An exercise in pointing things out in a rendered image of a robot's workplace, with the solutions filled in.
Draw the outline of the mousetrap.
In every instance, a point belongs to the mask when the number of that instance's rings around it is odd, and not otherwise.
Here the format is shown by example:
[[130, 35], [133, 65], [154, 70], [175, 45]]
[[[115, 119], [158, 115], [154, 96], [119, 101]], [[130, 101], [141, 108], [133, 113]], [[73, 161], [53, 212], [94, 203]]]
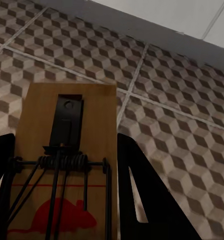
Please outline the mousetrap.
[[116, 84], [31, 82], [0, 187], [0, 240], [117, 240]]

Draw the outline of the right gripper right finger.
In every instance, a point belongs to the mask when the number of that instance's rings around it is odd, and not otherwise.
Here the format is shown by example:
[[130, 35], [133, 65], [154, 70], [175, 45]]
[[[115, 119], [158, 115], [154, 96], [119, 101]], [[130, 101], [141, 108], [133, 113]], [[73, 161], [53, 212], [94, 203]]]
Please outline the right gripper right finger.
[[[137, 220], [129, 167], [148, 223]], [[137, 142], [117, 135], [121, 240], [201, 240]]]

